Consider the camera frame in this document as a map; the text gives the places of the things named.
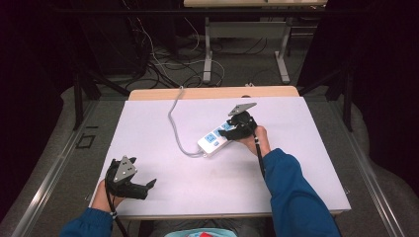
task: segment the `table leg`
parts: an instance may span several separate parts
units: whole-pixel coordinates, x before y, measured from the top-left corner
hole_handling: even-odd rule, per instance
[[[286,64],[284,63],[284,55],[287,51],[287,43],[290,38],[291,26],[293,24],[293,18],[287,18],[286,25],[284,27],[283,38],[281,41],[280,51],[275,51],[277,58],[278,68],[280,70],[281,80],[284,84],[290,84],[290,76],[288,74]]]
[[[203,82],[210,82],[212,51],[210,50],[210,19],[206,17],[206,62],[204,64]]]

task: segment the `cable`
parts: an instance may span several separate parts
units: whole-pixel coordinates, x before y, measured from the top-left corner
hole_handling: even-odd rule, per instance
[[[194,48],[191,49],[191,51],[194,51],[200,45],[200,34],[198,34],[197,29],[195,29],[195,27],[192,25],[192,23],[187,18],[185,18],[185,21],[188,22],[189,26],[191,26],[191,28],[194,30],[195,36],[197,37],[197,45]]]
[[[252,130],[252,133],[253,133],[253,137],[255,138],[255,145],[256,145],[256,152],[258,154],[259,168],[261,169],[262,177],[265,179],[265,168],[264,168],[263,160],[262,160],[262,152],[261,152],[259,137],[256,136],[255,131]]]
[[[137,79],[137,80],[131,81],[128,84],[126,84],[126,89],[128,90],[128,86],[132,85],[135,82],[139,82],[139,81],[152,81],[152,82],[154,82],[154,84],[151,87],[149,87],[148,89],[154,89],[159,83],[161,83],[158,79],[154,79],[154,78],[142,78],[142,79]]]
[[[222,84],[222,77],[218,73],[216,73],[214,71],[204,71],[204,72],[209,72],[209,73],[211,73],[211,75],[212,74],[215,74],[215,75],[217,75],[220,78],[217,83],[215,83],[215,84],[208,84],[209,87],[220,87],[221,86],[221,84]]]
[[[151,55],[153,56],[154,60],[157,61],[158,65],[161,66],[161,69],[163,70],[164,74],[166,75],[166,77],[168,79],[171,80],[171,78],[169,77],[169,75],[167,75],[166,70],[164,70],[164,67],[161,65],[160,61],[156,58],[155,54],[154,54],[154,44],[153,44],[153,40],[151,39],[151,36],[148,34],[148,32],[145,30],[144,26],[142,25],[142,22],[139,18],[137,18],[141,28],[142,28],[142,32],[148,37],[148,40],[150,40],[150,44],[151,44]]]
[[[262,73],[264,73],[264,72],[272,72],[275,76],[277,76],[277,77],[279,77],[279,76],[280,76],[280,74],[279,74],[279,73],[277,73],[276,71],[274,71],[272,68],[267,68],[267,69],[260,70],[260,71],[256,72],[255,74],[253,74],[253,75],[252,75],[252,77],[250,77],[250,78],[247,80],[247,83],[248,83],[248,84],[250,84],[250,83],[251,83],[251,84],[256,85],[256,83],[255,83],[256,76],[258,76],[259,74],[262,74]]]
[[[160,70],[153,63],[149,63],[149,66],[151,67],[152,70],[154,70],[155,73],[157,73],[158,75],[160,75],[161,78],[163,80],[165,80],[168,84],[172,85],[175,88],[179,88],[180,87],[180,85],[177,82],[173,81],[170,77],[167,77],[166,75],[162,74],[160,72]]]
[[[192,75],[191,77],[198,77],[198,78],[200,78],[200,80],[201,81],[203,81],[203,79],[202,79],[202,77],[200,76],[200,74],[192,67],[192,66],[190,66],[190,63],[184,63],[184,62],[181,62],[181,61],[178,61],[179,62],[179,64],[173,64],[173,63],[168,63],[167,61],[165,62],[165,63],[163,63],[163,65],[166,67],[166,68],[168,68],[168,69],[170,69],[170,70],[174,70],[174,71],[177,71],[177,70],[184,70],[185,68],[188,68],[188,69],[190,69],[191,71],[193,71],[194,72],[194,75]],[[168,67],[168,66],[182,66],[182,67],[178,67],[178,68],[174,68],[174,67]]]
[[[190,82],[193,79],[198,79],[199,81],[198,82]],[[190,88],[190,87],[193,87],[193,85],[197,85],[195,87],[200,88],[203,84],[204,84],[204,81],[200,76],[197,77],[197,75],[192,75],[191,77],[189,77],[188,79],[185,80],[185,82],[182,84],[182,86],[184,86],[186,88]]]
[[[180,140],[179,140],[178,130],[177,130],[177,128],[176,128],[176,123],[173,121],[173,118],[172,118],[172,112],[173,112],[173,110],[175,109],[176,104],[178,103],[178,100],[179,100],[179,98],[181,97],[181,95],[182,95],[182,93],[183,93],[183,90],[184,90],[183,86],[181,86],[181,87],[180,87],[180,90],[181,90],[181,91],[179,92],[179,95],[176,97],[176,100],[175,100],[175,102],[173,103],[172,109],[170,109],[170,112],[169,112],[169,114],[167,115],[167,117],[169,118],[170,123],[172,123],[173,131],[175,132],[176,142],[178,143],[178,146],[179,146],[179,148],[181,149],[181,151],[182,151],[185,155],[190,156],[190,157],[194,157],[194,158],[195,158],[195,157],[200,157],[200,156],[203,156],[203,155],[204,155],[204,151],[203,151],[202,149],[200,149],[198,152],[195,152],[195,153],[190,153],[190,152],[187,152],[187,151],[185,151],[185,150],[184,150],[184,148],[182,147],[182,144],[181,144],[181,142],[180,142]]]
[[[135,69],[137,70],[141,70],[140,66],[137,65],[135,62],[131,61],[130,59],[126,58],[125,55],[123,55],[121,53],[121,51],[114,45],[114,43],[111,41],[111,39],[105,34],[105,32],[102,30],[102,28],[99,26],[98,22],[96,21],[96,19],[93,19],[93,22],[96,25],[96,28],[99,30],[99,32],[101,33],[102,37],[108,42],[108,44],[111,46],[111,48],[114,49],[114,51],[128,64],[132,65]]]
[[[249,52],[250,50],[252,50],[253,48],[256,47],[257,44],[259,44],[259,42],[262,40],[263,38],[260,38],[255,44],[253,44],[253,46],[251,46],[249,49],[243,51],[243,52],[221,52],[222,51],[222,44],[221,44],[221,49],[219,51],[214,50],[213,48],[211,48],[211,50],[214,52],[214,54],[219,54],[219,55],[244,55],[244,54],[251,54],[251,55],[255,55],[258,54],[260,52],[262,52],[266,46],[268,45],[268,39],[265,38],[265,44],[263,45],[263,47],[261,49],[259,49],[259,51],[256,52]]]
[[[225,69],[224,69],[224,67],[221,65],[221,63],[219,63],[219,62],[217,62],[217,61],[215,61],[215,60],[210,60],[210,61],[211,61],[211,62],[215,62],[216,64],[218,64],[218,66],[222,69],[221,79],[222,79],[222,78],[224,78]],[[181,64],[176,64],[176,63],[160,63],[160,65],[181,66],[181,65],[183,65],[183,64],[185,64],[185,65],[192,65],[192,64],[195,64],[195,63],[199,63],[199,62],[206,62],[206,60],[205,60],[205,59],[203,59],[203,60],[198,60],[198,61],[194,61],[194,62],[183,62],[183,63],[181,63]]]
[[[109,207],[111,208],[111,216],[113,217],[114,221],[117,223],[118,227],[120,228],[121,232],[123,233],[124,237],[129,237],[128,233],[126,233],[126,229],[124,228],[123,224],[121,223],[120,219],[117,216],[117,210],[115,209],[114,206],[114,200],[111,200],[111,196],[110,196],[110,192],[108,189],[108,176],[109,176],[109,171],[111,170],[112,167],[110,167],[108,169],[108,171],[106,172],[106,176],[105,176],[105,192],[106,192],[106,198],[108,200],[108,204]]]

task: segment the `blue sleeve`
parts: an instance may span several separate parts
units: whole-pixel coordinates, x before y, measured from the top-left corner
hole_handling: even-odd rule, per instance
[[[80,217],[68,222],[59,236],[111,236],[113,221],[108,212],[88,207]]]
[[[292,155],[275,149],[263,160],[277,236],[340,236],[327,206]]]

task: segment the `red object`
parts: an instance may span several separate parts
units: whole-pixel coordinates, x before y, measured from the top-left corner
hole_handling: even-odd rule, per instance
[[[207,234],[206,232],[203,232],[200,237],[212,237],[212,235]]]

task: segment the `white device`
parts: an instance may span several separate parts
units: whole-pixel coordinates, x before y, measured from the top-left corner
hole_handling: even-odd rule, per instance
[[[234,126],[229,125],[227,122],[225,122],[222,125],[216,127],[214,130],[210,131],[203,138],[198,140],[198,145],[200,145],[200,147],[204,151],[204,157],[210,157],[216,151],[218,151],[230,142],[229,140],[227,140],[227,138],[219,134],[220,130],[231,130],[234,128]]]

